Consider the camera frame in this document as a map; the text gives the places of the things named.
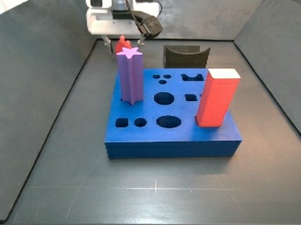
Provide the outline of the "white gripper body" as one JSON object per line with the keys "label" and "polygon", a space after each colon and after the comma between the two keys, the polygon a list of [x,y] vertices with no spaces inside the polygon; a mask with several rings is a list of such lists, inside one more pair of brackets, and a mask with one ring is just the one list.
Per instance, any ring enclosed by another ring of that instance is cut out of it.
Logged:
{"label": "white gripper body", "polygon": [[141,20],[160,15],[156,0],[85,0],[85,5],[86,28],[96,35],[141,35]]}

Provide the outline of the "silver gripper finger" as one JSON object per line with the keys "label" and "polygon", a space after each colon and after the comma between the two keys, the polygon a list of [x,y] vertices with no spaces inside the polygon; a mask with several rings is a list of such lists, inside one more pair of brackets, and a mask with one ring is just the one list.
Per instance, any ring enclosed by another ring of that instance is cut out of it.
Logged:
{"label": "silver gripper finger", "polygon": [[144,46],[144,40],[145,40],[144,36],[140,35],[140,37],[136,40],[137,47],[143,47]]}
{"label": "silver gripper finger", "polygon": [[101,35],[101,39],[102,39],[104,45],[106,47],[109,47],[110,46],[110,40],[109,40],[108,36],[106,35]]}

